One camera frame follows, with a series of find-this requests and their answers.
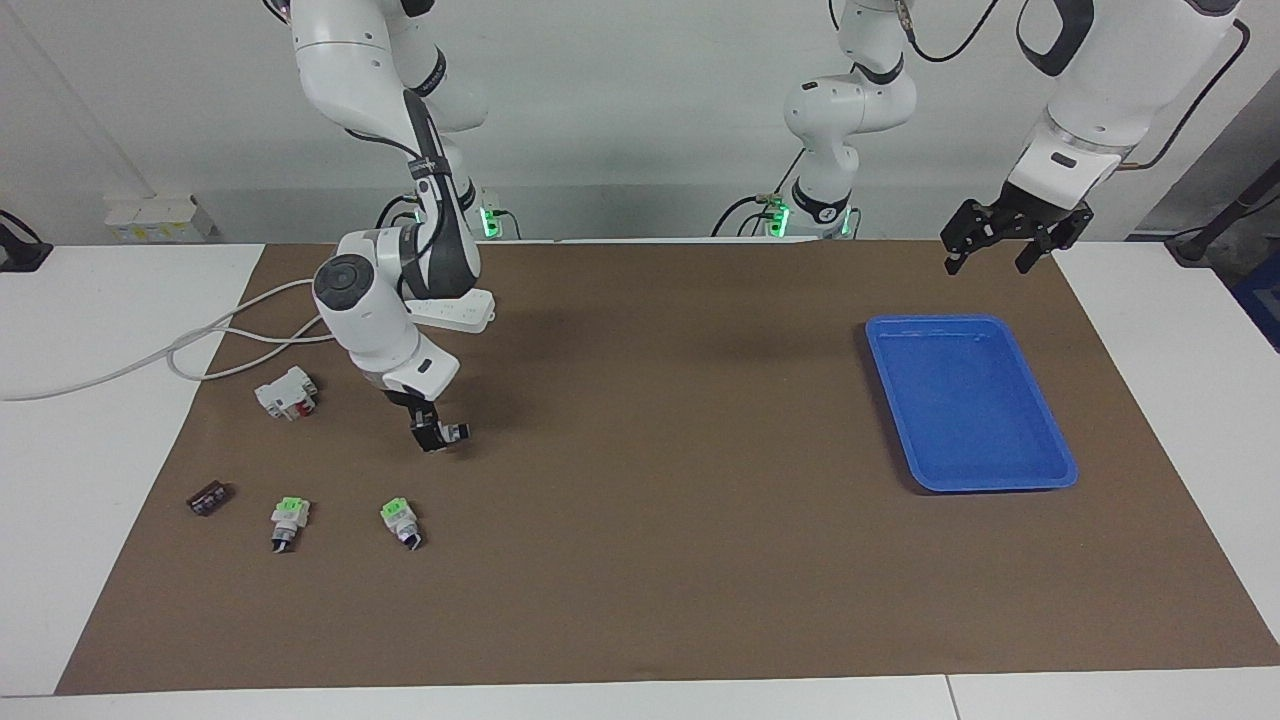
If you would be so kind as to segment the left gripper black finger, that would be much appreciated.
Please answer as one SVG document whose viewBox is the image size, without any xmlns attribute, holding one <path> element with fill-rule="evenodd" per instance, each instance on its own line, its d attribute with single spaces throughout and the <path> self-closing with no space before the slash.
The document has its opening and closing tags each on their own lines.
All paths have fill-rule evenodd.
<svg viewBox="0 0 1280 720">
<path fill-rule="evenodd" d="M 996 243 L 989 209 L 975 199 L 965 200 L 940 232 L 940 240 L 947 252 L 945 270 L 948 275 L 956 275 L 974 252 Z"/>
<path fill-rule="evenodd" d="M 1020 274 L 1028 274 L 1042 259 L 1055 251 L 1069 250 L 1094 218 L 1088 202 L 1079 202 L 1064 219 L 1044 223 L 1024 220 L 1028 238 L 1027 246 L 1015 258 L 1015 268 Z"/>
</svg>

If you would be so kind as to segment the white power strip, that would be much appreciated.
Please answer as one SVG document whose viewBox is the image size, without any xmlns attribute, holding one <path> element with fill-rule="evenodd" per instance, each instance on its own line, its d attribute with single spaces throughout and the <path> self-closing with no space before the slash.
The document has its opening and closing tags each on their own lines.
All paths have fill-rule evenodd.
<svg viewBox="0 0 1280 720">
<path fill-rule="evenodd" d="M 413 324 L 470 334 L 483 333 L 497 316 L 494 295 L 480 288 L 460 299 L 408 300 L 404 306 Z"/>
</svg>

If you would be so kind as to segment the black stand with pole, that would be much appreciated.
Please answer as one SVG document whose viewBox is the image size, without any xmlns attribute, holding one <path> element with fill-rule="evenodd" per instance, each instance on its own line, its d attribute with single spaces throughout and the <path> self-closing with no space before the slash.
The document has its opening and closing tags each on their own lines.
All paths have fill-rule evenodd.
<svg viewBox="0 0 1280 720">
<path fill-rule="evenodd" d="M 1165 247 L 1181 266 L 1204 266 L 1208 247 L 1235 223 L 1280 202 L 1280 158 L 1203 225 L 1179 231 Z"/>
</svg>

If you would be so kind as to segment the blue plastic tray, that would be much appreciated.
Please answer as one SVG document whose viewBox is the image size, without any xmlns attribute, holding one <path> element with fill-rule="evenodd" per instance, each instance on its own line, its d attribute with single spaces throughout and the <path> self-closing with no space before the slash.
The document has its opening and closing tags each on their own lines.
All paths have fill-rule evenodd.
<svg viewBox="0 0 1280 720">
<path fill-rule="evenodd" d="M 879 315 L 867 342 L 914 480 L 934 493 L 1065 489 L 1079 469 L 1007 323 Z"/>
</svg>

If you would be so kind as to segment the blue crate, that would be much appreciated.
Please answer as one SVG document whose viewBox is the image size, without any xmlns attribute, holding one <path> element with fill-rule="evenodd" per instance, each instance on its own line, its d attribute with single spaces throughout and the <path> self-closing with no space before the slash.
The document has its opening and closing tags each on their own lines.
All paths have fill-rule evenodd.
<svg viewBox="0 0 1280 720">
<path fill-rule="evenodd" d="M 1260 264 L 1230 292 L 1254 328 L 1280 354 L 1280 256 L 1274 260 L 1276 263 Z"/>
</svg>

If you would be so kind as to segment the brown table mat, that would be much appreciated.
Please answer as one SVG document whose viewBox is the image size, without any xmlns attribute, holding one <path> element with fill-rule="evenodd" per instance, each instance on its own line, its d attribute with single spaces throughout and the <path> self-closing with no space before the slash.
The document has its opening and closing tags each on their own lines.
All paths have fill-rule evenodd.
<svg viewBox="0 0 1280 720">
<path fill-rule="evenodd" d="M 495 322 L 436 333 L 472 437 L 422 452 L 334 343 L 202 386 L 56 692 L 1280 665 L 1062 273 L 1016 254 L 485 247 Z M 864 327 L 936 313 L 1010 325 L 1074 486 L 914 482 Z M 253 395 L 292 366 L 296 421 Z M 283 497 L 308 523 L 273 553 Z"/>
</svg>

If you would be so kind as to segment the black clamp base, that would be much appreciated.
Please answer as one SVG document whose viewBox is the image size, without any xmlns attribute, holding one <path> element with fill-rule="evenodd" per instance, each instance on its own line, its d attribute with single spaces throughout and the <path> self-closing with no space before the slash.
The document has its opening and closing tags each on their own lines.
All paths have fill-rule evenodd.
<svg viewBox="0 0 1280 720">
<path fill-rule="evenodd" d="M 32 273 L 38 270 L 54 250 L 26 222 L 0 209 L 0 273 Z"/>
</svg>

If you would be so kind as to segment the green and white switch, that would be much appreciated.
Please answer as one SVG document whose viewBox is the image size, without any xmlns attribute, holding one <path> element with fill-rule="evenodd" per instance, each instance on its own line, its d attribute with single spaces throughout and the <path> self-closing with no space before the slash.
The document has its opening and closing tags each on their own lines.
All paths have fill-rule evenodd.
<svg viewBox="0 0 1280 720">
<path fill-rule="evenodd" d="M 301 497 L 283 497 L 271 511 L 271 552 L 288 551 L 298 533 L 308 523 L 310 501 Z"/>
<path fill-rule="evenodd" d="M 406 497 L 394 497 L 384 503 L 380 518 L 385 528 L 410 551 L 416 551 L 424 544 L 425 538 L 417 514 Z"/>
</svg>

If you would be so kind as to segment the white and red switch block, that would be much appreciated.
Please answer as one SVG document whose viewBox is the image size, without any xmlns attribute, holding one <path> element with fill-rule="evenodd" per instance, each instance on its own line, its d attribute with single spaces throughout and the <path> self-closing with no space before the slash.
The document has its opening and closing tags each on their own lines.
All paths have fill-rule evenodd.
<svg viewBox="0 0 1280 720">
<path fill-rule="evenodd" d="M 284 375 L 257 387 L 253 395 L 270 416 L 296 421 L 314 414 L 317 386 L 300 366 L 292 366 Z"/>
</svg>

